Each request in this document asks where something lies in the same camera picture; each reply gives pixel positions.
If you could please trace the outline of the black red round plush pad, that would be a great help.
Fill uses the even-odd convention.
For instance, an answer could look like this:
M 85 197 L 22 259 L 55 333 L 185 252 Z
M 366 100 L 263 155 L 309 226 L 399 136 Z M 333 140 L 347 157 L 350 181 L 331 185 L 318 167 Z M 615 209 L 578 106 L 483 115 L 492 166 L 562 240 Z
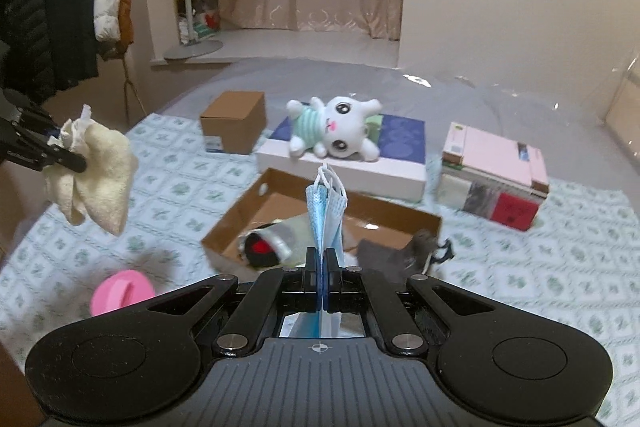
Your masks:
M 243 258 L 254 269 L 268 269 L 281 264 L 274 248 L 257 233 L 245 236 L 240 248 Z

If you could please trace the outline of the cream fluffy towel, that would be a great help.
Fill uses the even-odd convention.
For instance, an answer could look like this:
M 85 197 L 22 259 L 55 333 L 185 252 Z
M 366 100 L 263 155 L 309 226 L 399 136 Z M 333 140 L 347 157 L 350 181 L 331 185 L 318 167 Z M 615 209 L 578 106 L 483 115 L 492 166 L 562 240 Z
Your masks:
M 44 167 L 47 199 L 58 206 L 70 225 L 91 219 L 107 233 L 122 234 L 139 166 L 126 135 L 94 120 L 86 104 L 78 118 L 66 120 L 60 133 L 51 136 L 48 147 L 85 161 L 86 168 L 77 172 L 59 162 Z

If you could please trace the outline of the blue surgical face mask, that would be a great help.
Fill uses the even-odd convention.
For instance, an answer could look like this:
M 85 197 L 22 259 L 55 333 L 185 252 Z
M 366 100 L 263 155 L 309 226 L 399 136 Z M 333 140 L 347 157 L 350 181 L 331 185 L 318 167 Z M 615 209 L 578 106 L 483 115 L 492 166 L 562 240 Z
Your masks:
M 334 248 L 338 265 L 344 265 L 343 218 L 348 198 L 342 180 L 326 162 L 318 168 L 314 183 L 306 188 L 306 202 L 314 247 L 320 256 L 321 308 L 314 313 L 299 313 L 290 336 L 337 338 L 342 314 L 323 310 L 323 251 Z

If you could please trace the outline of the dark grey drawstring pouch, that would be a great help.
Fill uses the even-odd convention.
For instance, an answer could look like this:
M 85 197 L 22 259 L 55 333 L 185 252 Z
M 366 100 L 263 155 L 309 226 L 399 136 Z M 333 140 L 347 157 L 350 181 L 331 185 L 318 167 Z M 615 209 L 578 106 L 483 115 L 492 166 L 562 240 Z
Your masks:
M 363 239 L 356 257 L 362 269 L 381 272 L 390 283 L 402 284 L 413 275 L 427 275 L 437 265 L 451 260 L 454 248 L 450 239 L 439 243 L 432 232 L 420 230 L 399 249 Z

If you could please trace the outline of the white cloth bag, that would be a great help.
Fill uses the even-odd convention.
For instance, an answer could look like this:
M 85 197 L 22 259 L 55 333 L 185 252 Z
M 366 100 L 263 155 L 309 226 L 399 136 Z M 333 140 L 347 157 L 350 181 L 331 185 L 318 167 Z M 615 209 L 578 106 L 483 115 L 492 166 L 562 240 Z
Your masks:
M 246 235 L 250 233 L 257 233 L 262 236 L 274 248 L 281 261 L 281 264 L 277 265 L 277 267 L 303 265 L 307 248 L 314 247 L 314 236 L 311 232 L 307 213 L 259 225 L 259 227 L 247 232 Z

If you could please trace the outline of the open brown cardboard tray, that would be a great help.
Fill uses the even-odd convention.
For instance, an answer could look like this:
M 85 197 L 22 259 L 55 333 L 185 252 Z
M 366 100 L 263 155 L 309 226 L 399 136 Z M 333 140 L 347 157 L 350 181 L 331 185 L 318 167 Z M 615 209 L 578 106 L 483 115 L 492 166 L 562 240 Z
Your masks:
M 442 218 L 431 213 L 347 192 L 327 165 L 314 181 L 268 169 L 202 245 L 215 269 L 247 282 L 270 268 L 302 265 L 311 247 L 333 248 L 344 267 L 345 254 L 363 239 L 402 249 L 421 231 L 439 239 L 441 226 Z

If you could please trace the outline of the brown hanging coat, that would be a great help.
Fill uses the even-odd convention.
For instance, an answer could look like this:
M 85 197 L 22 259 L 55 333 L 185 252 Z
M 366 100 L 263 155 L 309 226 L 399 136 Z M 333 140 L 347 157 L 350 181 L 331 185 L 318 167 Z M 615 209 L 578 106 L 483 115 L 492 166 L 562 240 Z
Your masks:
M 120 39 L 115 42 L 99 44 L 99 54 L 106 60 L 123 58 L 128 48 L 134 43 L 134 24 L 131 20 L 132 0 L 119 0 L 118 24 Z

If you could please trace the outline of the white bunny plush toy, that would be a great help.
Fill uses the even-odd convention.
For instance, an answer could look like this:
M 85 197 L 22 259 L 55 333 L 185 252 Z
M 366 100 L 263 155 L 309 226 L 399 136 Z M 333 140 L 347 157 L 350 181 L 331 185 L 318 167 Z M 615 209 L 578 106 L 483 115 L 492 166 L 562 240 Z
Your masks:
M 381 110 L 382 104 L 376 98 L 361 102 L 336 96 L 324 103 L 313 96 L 308 104 L 288 101 L 286 113 L 291 129 L 288 153 L 299 158 L 311 150 L 320 159 L 357 155 L 364 161 L 377 161 L 380 149 L 368 139 L 366 118 Z

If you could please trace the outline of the green small box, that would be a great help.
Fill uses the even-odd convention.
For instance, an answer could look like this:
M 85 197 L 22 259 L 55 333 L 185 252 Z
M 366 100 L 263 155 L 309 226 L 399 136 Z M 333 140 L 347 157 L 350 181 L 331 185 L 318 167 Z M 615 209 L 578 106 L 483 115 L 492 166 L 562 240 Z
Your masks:
M 374 144 L 378 144 L 378 141 L 380 141 L 383 119 L 383 114 L 376 114 L 366 118 L 368 139 Z

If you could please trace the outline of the pink lidded tumbler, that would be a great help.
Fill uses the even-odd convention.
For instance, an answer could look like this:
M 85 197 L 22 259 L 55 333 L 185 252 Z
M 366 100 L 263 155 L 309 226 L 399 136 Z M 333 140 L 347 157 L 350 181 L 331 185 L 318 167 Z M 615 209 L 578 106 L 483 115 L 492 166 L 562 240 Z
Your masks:
M 119 271 L 104 280 L 90 300 L 90 313 L 93 317 L 126 308 L 156 296 L 154 287 L 148 278 L 139 271 Z

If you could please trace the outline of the small brown cardboard box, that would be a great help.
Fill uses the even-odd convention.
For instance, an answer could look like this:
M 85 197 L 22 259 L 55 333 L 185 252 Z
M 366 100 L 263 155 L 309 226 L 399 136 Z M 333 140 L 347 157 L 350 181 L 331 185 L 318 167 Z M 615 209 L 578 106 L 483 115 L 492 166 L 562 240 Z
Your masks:
M 250 155 L 267 126 L 265 93 L 224 91 L 201 113 L 207 153 Z

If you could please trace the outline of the floral patterned bed sheet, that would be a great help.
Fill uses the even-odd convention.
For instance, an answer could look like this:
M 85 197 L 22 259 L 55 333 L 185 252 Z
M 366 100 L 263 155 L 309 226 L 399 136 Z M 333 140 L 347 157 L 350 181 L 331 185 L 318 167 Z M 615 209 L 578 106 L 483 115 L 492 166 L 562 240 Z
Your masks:
M 252 156 L 206 153 L 200 127 L 151 115 L 129 134 L 140 166 L 122 235 L 70 225 L 48 209 L 1 270 L 1 341 L 17 362 L 45 333 L 84 319 L 99 283 L 127 269 L 163 293 L 210 277 L 203 237 L 257 178 Z M 527 232 L 442 207 L 456 255 L 438 276 L 474 293 L 581 329 L 608 350 L 609 426 L 639 421 L 639 220 L 619 191 L 553 181 Z

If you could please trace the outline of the plastic wrapped headboard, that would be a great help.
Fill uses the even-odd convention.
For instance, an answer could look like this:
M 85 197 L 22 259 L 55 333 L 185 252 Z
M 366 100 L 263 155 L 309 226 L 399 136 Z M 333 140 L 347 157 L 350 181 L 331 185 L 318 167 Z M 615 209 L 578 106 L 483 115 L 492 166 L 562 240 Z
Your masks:
M 604 117 L 618 143 L 635 160 L 639 159 L 639 51 L 633 50 L 623 66 L 613 70 L 618 81 Z

